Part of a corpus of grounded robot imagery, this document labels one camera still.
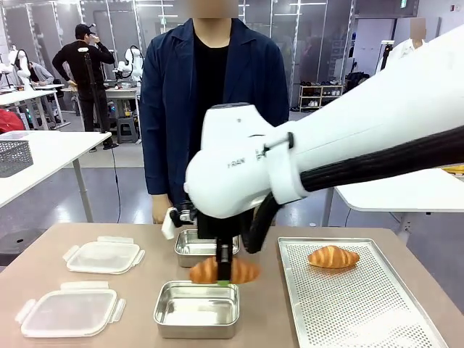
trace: mesh basket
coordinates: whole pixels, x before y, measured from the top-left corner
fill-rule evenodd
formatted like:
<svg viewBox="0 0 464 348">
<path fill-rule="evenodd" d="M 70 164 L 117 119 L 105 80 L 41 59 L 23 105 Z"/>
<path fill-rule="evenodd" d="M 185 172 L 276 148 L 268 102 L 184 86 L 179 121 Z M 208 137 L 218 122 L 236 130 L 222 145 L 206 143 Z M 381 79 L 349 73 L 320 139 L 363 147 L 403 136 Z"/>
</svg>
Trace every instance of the mesh basket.
<svg viewBox="0 0 464 348">
<path fill-rule="evenodd" d="M 0 178 L 8 178 L 33 163 L 28 141 L 0 140 Z"/>
</svg>

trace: red bag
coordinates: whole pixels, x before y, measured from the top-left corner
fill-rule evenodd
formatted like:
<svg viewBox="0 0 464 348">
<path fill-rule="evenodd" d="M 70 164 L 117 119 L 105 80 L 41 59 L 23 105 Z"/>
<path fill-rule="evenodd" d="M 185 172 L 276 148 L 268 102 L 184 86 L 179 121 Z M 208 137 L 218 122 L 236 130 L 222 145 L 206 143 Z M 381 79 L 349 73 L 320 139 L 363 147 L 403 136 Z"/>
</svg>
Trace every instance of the red bag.
<svg viewBox="0 0 464 348">
<path fill-rule="evenodd" d="M 0 134 L 25 130 L 21 118 L 14 112 L 0 109 Z"/>
</svg>

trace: fluorescent light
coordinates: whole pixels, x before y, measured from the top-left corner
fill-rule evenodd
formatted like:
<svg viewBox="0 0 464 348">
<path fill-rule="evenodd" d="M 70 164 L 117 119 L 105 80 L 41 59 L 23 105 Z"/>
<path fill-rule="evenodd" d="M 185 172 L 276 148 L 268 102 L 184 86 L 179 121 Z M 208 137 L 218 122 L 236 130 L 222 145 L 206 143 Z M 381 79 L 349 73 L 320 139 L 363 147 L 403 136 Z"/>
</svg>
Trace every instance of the fluorescent light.
<svg viewBox="0 0 464 348">
<path fill-rule="evenodd" d="M 306 6 L 306 5 L 327 5 L 326 2 L 308 2 L 306 4 L 300 4 L 301 6 Z"/>
<path fill-rule="evenodd" d="M 174 5 L 137 4 L 137 7 L 174 7 Z"/>
</svg>

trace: brown tabletop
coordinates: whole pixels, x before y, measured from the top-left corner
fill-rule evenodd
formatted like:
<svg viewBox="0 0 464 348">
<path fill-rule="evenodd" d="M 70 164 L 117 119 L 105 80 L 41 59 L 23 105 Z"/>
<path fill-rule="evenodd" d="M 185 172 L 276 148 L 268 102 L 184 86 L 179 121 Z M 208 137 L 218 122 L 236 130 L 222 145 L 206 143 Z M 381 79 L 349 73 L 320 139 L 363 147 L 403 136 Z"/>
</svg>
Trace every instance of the brown tabletop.
<svg viewBox="0 0 464 348">
<path fill-rule="evenodd" d="M 98 236 L 125 236 L 146 250 L 145 258 L 122 275 L 72 273 L 62 255 L 74 244 L 95 241 Z M 262 266 L 260 278 L 240 286 L 240 320 L 230 340 L 163 339 L 153 320 L 162 285 L 187 280 L 178 267 L 174 241 L 166 241 L 156 225 L 59 224 L 0 273 L 0 347 L 95 347 L 95 348 L 221 348 L 297 347 L 293 319 L 286 306 L 286 291 L 279 269 L 276 241 L 279 236 L 360 237 L 373 239 L 403 281 L 429 314 L 449 348 L 464 345 L 464 317 L 438 283 L 405 245 L 382 228 L 273 227 L 265 248 L 250 255 Z M 26 339 L 15 315 L 29 299 L 40 299 L 68 281 L 109 281 L 119 298 L 127 300 L 120 322 L 109 324 L 96 336 L 79 339 Z"/>
</svg>

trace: croissant on tray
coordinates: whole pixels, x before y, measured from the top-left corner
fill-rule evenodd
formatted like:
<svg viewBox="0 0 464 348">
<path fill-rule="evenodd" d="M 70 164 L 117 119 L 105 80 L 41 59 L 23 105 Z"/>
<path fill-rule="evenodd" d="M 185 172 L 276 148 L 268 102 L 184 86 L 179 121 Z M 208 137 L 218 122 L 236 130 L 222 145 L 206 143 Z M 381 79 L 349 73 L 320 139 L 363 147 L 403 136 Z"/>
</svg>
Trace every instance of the croissant on tray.
<svg viewBox="0 0 464 348">
<path fill-rule="evenodd" d="M 232 284 L 249 283 L 260 275 L 257 265 L 234 257 L 232 261 Z M 197 284 L 214 284 L 218 282 L 218 263 L 210 257 L 190 269 L 190 280 Z"/>
<path fill-rule="evenodd" d="M 353 266 L 360 260 L 360 256 L 355 252 L 349 252 L 334 245 L 318 249 L 307 258 L 310 265 L 322 268 L 345 268 Z"/>
</svg>

